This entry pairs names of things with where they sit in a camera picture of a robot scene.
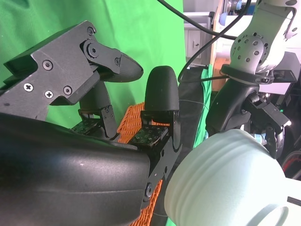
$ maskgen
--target green fabric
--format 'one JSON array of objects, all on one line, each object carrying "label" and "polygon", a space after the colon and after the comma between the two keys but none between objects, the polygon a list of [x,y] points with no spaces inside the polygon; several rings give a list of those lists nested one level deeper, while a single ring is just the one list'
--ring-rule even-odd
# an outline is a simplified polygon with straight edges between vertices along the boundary
[{"label": "green fabric", "polygon": [[[213,67],[209,65],[208,70],[203,70],[201,78],[211,78],[213,74]],[[206,117],[209,111],[210,106],[210,96],[211,96],[211,81],[202,82],[203,86],[203,95],[204,95],[204,104],[203,104],[203,111],[201,115],[201,119],[198,124],[198,130],[195,138],[195,142],[193,148],[198,146],[205,138],[206,134]],[[166,226],[176,226],[174,222],[170,218],[167,219]]]},{"label": "green fabric", "polygon": [[[182,11],[182,0],[167,0]],[[89,20],[97,40],[135,59],[143,77],[131,83],[106,83],[117,123],[126,109],[144,101],[152,68],[185,64],[183,20],[156,0],[0,0],[0,86],[10,76],[3,63],[50,35]],[[47,121],[71,128],[80,121],[75,106],[51,106]]]}]

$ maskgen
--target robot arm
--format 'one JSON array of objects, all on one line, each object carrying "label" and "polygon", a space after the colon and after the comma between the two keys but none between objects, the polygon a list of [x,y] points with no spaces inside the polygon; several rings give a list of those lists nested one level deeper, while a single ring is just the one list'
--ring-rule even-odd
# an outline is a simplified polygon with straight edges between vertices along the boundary
[{"label": "robot arm", "polygon": [[251,121],[266,133],[266,148],[280,156],[284,127],[290,124],[272,103],[258,96],[260,84],[274,81],[273,69],[285,53],[285,42],[298,31],[299,3],[296,0],[258,0],[251,23],[234,41],[231,63],[222,72],[230,76],[216,96],[206,119],[209,135],[240,128]]},{"label": "robot arm", "polygon": [[[249,74],[267,74],[274,69],[284,56],[285,42],[298,32],[299,8],[296,0],[257,1],[251,23],[232,45],[230,67]],[[238,76],[233,79],[250,82]]]}]

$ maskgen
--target wire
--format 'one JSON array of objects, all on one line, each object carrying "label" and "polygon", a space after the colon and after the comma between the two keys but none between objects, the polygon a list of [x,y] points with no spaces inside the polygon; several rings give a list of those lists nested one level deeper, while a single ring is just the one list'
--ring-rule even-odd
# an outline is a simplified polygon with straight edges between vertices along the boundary
[{"label": "wire", "polygon": [[179,101],[184,101],[184,102],[189,102],[189,103],[200,104],[200,105],[203,105],[203,106],[209,111],[209,108],[206,106],[206,104],[204,104],[204,103],[202,103],[202,102],[193,101],[193,100],[179,100]]},{"label": "wire", "polygon": [[[174,7],[172,7],[171,5],[169,5],[164,0],[157,0],[157,1],[160,2],[167,9],[169,9],[170,11],[172,11],[174,14],[176,14],[177,16],[179,16],[180,18],[182,18],[183,20],[187,21],[188,23],[192,24],[196,28],[200,29],[201,31],[204,31],[204,32],[206,32],[208,34],[211,34],[211,35],[214,35],[214,36],[217,36],[219,34],[218,32],[214,32],[212,30],[209,30],[209,29],[201,26],[200,24],[198,24],[194,20],[190,19],[189,17],[185,16],[183,13],[179,12],[178,10],[176,10]],[[235,40],[237,37],[223,34],[222,38],[230,39],[230,40]]]},{"label": "wire", "polygon": [[223,75],[223,76],[212,77],[212,78],[207,78],[207,79],[200,79],[200,82],[202,82],[202,81],[217,80],[217,79],[228,79],[228,78],[229,78],[229,76]]},{"label": "wire", "polygon": [[207,42],[202,48],[200,48],[190,59],[187,61],[183,69],[181,70],[178,81],[183,83],[192,83],[192,82],[201,82],[202,80],[195,80],[195,81],[182,81],[182,77],[184,74],[184,71],[187,69],[187,67],[200,55],[206,48],[211,46],[216,40],[218,40],[220,37],[222,37],[223,34],[225,34],[228,30],[230,30],[231,27],[233,27],[249,9],[249,6],[251,4],[251,0],[247,0],[247,3],[244,7],[244,9],[241,11],[241,13],[238,15],[238,17],[233,20],[231,24],[229,24],[225,29],[223,29],[218,35],[216,35],[213,39],[211,39],[209,42]]}]

